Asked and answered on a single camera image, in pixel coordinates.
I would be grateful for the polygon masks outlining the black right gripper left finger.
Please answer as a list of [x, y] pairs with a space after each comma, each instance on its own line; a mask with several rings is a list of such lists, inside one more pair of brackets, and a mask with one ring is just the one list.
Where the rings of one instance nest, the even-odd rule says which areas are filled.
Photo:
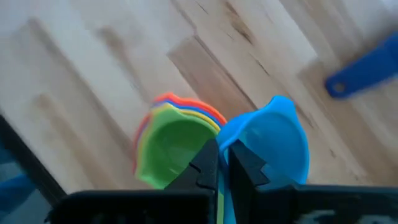
[[218, 154], [216, 140], [207, 140], [181, 174], [166, 186], [165, 190], [177, 194], [166, 223], [217, 222]]

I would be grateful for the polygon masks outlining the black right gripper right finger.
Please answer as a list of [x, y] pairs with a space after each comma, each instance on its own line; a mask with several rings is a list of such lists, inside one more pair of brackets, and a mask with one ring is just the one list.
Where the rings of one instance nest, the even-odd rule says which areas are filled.
[[269, 179], [261, 172], [266, 162], [240, 140], [229, 147], [229, 187], [237, 223], [258, 224], [261, 217], [262, 190]]

